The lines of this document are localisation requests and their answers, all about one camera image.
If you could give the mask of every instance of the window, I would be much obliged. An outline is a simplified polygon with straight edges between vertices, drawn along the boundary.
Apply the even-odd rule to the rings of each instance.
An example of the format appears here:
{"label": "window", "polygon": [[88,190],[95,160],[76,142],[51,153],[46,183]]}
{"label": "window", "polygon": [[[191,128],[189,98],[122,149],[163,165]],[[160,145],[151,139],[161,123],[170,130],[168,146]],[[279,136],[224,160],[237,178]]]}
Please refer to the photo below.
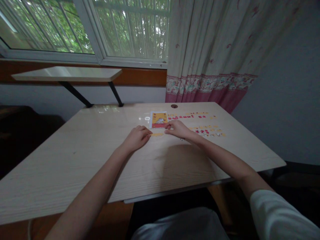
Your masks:
{"label": "window", "polygon": [[5,58],[166,68],[170,0],[0,2]]}

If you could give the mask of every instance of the cartoon cat illustration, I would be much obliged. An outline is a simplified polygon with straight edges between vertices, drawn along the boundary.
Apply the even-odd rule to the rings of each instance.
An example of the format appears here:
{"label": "cartoon cat illustration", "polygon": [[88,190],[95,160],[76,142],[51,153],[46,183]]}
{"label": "cartoon cat illustration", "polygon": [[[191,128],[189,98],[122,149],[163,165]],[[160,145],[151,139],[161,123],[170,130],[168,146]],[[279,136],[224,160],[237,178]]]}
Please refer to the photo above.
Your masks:
{"label": "cartoon cat illustration", "polygon": [[156,121],[156,124],[161,124],[164,123],[164,119],[163,118],[159,118],[158,121]]}

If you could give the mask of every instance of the person's left hand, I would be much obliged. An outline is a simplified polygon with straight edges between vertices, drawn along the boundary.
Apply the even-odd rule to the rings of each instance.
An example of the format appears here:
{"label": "person's left hand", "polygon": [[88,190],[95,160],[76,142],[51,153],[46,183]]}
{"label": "person's left hand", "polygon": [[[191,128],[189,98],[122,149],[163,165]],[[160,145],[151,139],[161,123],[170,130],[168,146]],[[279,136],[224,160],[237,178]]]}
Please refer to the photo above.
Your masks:
{"label": "person's left hand", "polygon": [[131,130],[121,147],[128,152],[133,152],[147,143],[152,132],[145,126],[137,126]]}

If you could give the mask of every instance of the finger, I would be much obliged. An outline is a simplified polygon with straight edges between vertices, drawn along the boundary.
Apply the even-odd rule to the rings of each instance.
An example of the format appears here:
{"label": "finger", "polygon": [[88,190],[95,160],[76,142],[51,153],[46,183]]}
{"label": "finger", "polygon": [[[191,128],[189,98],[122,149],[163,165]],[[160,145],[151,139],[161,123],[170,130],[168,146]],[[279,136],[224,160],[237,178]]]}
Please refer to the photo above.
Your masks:
{"label": "finger", "polygon": [[149,129],[142,130],[141,132],[143,134],[142,136],[145,136],[147,134],[152,134],[152,132]]}
{"label": "finger", "polygon": [[153,132],[151,132],[146,126],[141,126],[139,128],[140,131],[147,129],[149,131],[150,134],[153,134]]}
{"label": "finger", "polygon": [[147,134],[143,139],[142,139],[142,145],[145,145],[148,141],[149,141],[149,139],[150,139],[150,134]]}
{"label": "finger", "polygon": [[174,135],[174,130],[165,130],[164,133]]}
{"label": "finger", "polygon": [[172,121],[170,121],[170,122],[167,122],[165,125],[164,125],[164,128],[168,128],[168,127],[170,127],[172,125]]}
{"label": "finger", "polygon": [[146,129],[146,126],[139,126],[138,129],[139,129],[139,130]]}

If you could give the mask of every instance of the wooden window sill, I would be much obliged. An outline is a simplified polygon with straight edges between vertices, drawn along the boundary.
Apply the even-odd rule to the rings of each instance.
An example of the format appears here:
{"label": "wooden window sill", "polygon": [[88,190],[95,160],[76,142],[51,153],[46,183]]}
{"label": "wooden window sill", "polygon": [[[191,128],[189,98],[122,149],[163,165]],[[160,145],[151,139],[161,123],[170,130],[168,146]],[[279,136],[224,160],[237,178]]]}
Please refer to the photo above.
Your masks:
{"label": "wooden window sill", "polygon": [[[115,85],[129,86],[166,86],[167,70],[164,69],[145,69],[145,68],[125,68],[107,67],[99,65],[84,64],[59,64],[25,61],[0,61],[0,84],[32,84],[32,85],[59,85],[58,82],[39,82],[39,81],[16,81],[11,77],[12,74],[23,73],[42,68],[54,66],[69,67],[96,67],[96,68],[121,68],[122,74],[114,80]],[[75,86],[105,86],[107,82],[72,82]]]}

